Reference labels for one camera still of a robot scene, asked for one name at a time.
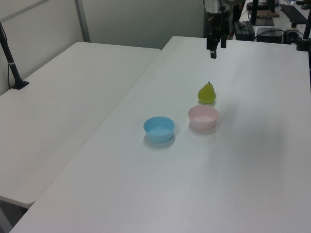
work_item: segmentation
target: blue bowl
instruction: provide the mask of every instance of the blue bowl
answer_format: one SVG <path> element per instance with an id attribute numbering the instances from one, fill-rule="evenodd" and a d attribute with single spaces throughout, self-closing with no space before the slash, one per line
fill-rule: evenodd
<path id="1" fill-rule="evenodd" d="M 156 116 L 144 123 L 147 138 L 156 143 L 166 142 L 173 136 L 175 124 L 165 116 Z"/>

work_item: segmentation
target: bowl rim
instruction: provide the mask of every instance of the bowl rim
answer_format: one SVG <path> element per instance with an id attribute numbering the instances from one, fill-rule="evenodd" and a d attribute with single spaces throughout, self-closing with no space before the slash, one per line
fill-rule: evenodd
<path id="1" fill-rule="evenodd" d="M 152 134 L 150 133 L 149 131 L 146 130 L 145 126 L 146 126 L 146 123 L 152 119 L 155 119 L 155 118 L 162 118 L 162 119 L 165 119 L 167 121 L 169 121 L 171 124 L 172 124 L 172 128 L 170 129 L 170 132 L 166 133 L 166 134 L 161 134 L 161 135 L 155 135 L 155 134 Z M 143 128 L 144 128 L 144 131 L 146 132 L 146 134 L 149 134 L 149 135 L 152 135 L 152 136 L 165 136 L 165 135 L 168 135 L 168 134 L 171 134 L 174 132 L 174 129 L 175 129 L 175 123 L 172 119 L 170 119 L 169 117 L 166 117 L 166 116 L 154 116 L 152 118 L 149 118 L 145 121 L 144 125 L 143 125 Z"/>
<path id="2" fill-rule="evenodd" d="M 215 121 L 215 120 L 217 120 L 219 118 L 219 112 L 218 112 L 218 110 L 216 108 L 214 108 L 212 106 L 209 106 L 209 105 L 196 105 L 196 106 L 190 108 L 189 111 L 188 111 L 189 118 L 191 120 L 195 121 L 195 122 L 198 122 L 198 121 L 196 121 L 193 117 L 190 116 L 190 112 L 193 111 L 194 109 L 197 109 L 197 108 L 199 108 L 199 109 L 200 108 L 210 109 L 210 110 L 214 111 L 217 114 L 217 117 L 215 119 L 210 120 L 210 121 L 206 121 L 206 122 L 200 122 L 200 123 L 210 123 L 210 122 L 213 122 L 213 121 Z"/>

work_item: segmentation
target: black stand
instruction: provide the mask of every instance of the black stand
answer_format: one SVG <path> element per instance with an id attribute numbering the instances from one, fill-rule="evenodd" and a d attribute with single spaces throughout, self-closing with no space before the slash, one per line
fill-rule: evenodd
<path id="1" fill-rule="evenodd" d="M 259 17 L 257 18 L 259 0 L 253 0 L 251 24 L 253 26 L 274 26 L 272 17 Z"/>
<path id="2" fill-rule="evenodd" d="M 296 49 L 298 51 L 308 51 L 310 53 L 311 39 L 309 34 L 311 30 L 311 10 L 309 11 L 305 32 L 302 38 L 298 38 Z"/>
<path id="3" fill-rule="evenodd" d="M 8 46 L 6 36 L 4 35 L 4 32 L 2 31 L 1 23 L 0 23 L 0 43 L 1 43 L 2 49 L 4 51 L 4 54 L 6 56 L 6 60 L 8 61 L 8 65 L 10 66 L 12 74 L 13 74 L 14 79 L 15 79 L 15 85 L 13 85 L 11 88 L 20 90 L 23 87 L 27 86 L 29 84 L 29 82 L 23 81 L 19 76 L 17 67 L 15 65 L 15 62 L 13 60 L 12 54 L 11 54 L 9 46 Z"/>

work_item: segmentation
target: pink bowl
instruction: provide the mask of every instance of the pink bowl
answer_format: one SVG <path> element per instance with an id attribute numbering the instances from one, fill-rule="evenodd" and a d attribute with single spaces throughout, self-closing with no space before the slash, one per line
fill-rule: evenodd
<path id="1" fill-rule="evenodd" d="M 188 112 L 190 125 L 199 130 L 208 130 L 216 125 L 219 117 L 218 111 L 208 105 L 198 105 Z"/>

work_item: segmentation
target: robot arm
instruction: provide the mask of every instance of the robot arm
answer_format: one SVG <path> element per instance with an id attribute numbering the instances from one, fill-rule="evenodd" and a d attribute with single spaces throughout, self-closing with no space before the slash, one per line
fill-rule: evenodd
<path id="1" fill-rule="evenodd" d="M 204 10 L 204 35 L 207 39 L 207 50 L 210 57 L 216 58 L 217 45 L 221 42 L 221 48 L 226 48 L 226 40 L 229 35 L 229 11 L 232 5 L 243 0 L 203 0 Z"/>

